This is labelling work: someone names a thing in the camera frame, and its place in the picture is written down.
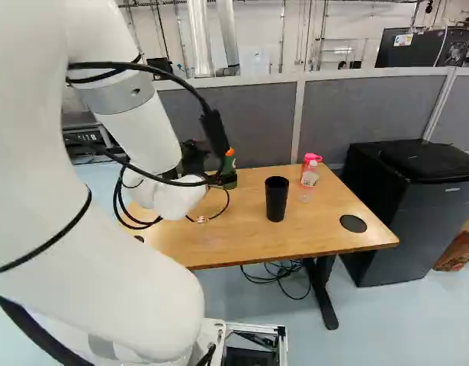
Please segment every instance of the black cup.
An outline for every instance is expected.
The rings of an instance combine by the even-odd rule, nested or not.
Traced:
[[[277,175],[265,180],[266,217],[274,223],[285,217],[288,197],[288,179]]]

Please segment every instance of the cubicle wall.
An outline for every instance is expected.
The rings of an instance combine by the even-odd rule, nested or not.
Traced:
[[[220,113],[239,167],[290,164],[296,82],[203,88]],[[205,140],[200,104],[188,91],[159,92],[181,141]],[[206,166],[215,166],[212,159]]]
[[[455,69],[356,69],[188,82],[219,109],[238,167],[295,163],[307,152],[337,166],[350,143],[429,134],[452,72]],[[178,138],[202,140],[197,100],[172,82],[155,86]],[[207,164],[214,166],[213,160]]]
[[[429,139],[432,142],[452,143],[469,151],[469,69],[458,68],[454,71],[429,131]]]
[[[445,80],[408,75],[306,82],[298,161],[343,163],[350,143],[422,136]]]

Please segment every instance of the table top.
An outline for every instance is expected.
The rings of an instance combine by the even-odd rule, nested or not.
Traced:
[[[399,242],[324,164],[317,167],[320,177],[313,200],[300,202],[300,169],[300,165],[238,169],[238,186],[230,191],[230,205],[218,218],[207,223],[163,220],[145,230],[129,231],[192,269],[381,249]],[[290,181],[287,210],[280,223],[266,218],[265,179],[271,175]],[[225,203],[224,191],[210,189],[189,216],[194,220],[212,216]],[[156,218],[156,213],[136,203],[128,210],[139,220]],[[339,218],[346,214],[363,219],[367,230],[352,233],[342,227]]]

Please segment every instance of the gray floor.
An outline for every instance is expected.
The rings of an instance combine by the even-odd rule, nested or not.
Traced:
[[[77,172],[111,212],[117,166],[84,165]],[[246,270],[264,273],[259,265]],[[358,289],[337,261],[328,283],[340,322],[336,331],[324,328],[311,296],[290,300],[277,284],[251,284],[238,267],[196,273],[204,286],[207,316],[285,325],[291,366],[469,365],[469,266],[457,273],[432,271],[421,281]],[[298,274],[284,284],[299,295],[307,278]],[[0,310],[0,364],[55,363],[13,329]]]

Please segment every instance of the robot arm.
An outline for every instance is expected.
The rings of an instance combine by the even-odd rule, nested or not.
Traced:
[[[204,315],[196,277],[138,243],[91,202],[59,128],[68,63],[137,57],[116,4],[0,2],[0,34],[6,34],[0,37],[0,296],[155,363],[187,358]],[[151,84],[132,70],[72,83],[134,164],[160,174],[176,166],[180,149]],[[28,141],[40,143],[25,149]],[[134,180],[130,173],[127,181]],[[138,192],[142,205],[175,219],[205,187],[148,180]],[[165,208],[173,199],[175,212]]]
[[[67,1],[69,62],[140,61],[129,30],[112,0]],[[96,80],[97,76],[110,76]],[[124,148],[131,163],[154,175],[180,163],[178,139],[151,83],[151,75],[135,70],[70,70],[69,84]],[[187,175],[178,179],[204,179]],[[206,186],[175,187],[127,171],[124,185],[134,201],[167,220],[180,220],[205,195]]]

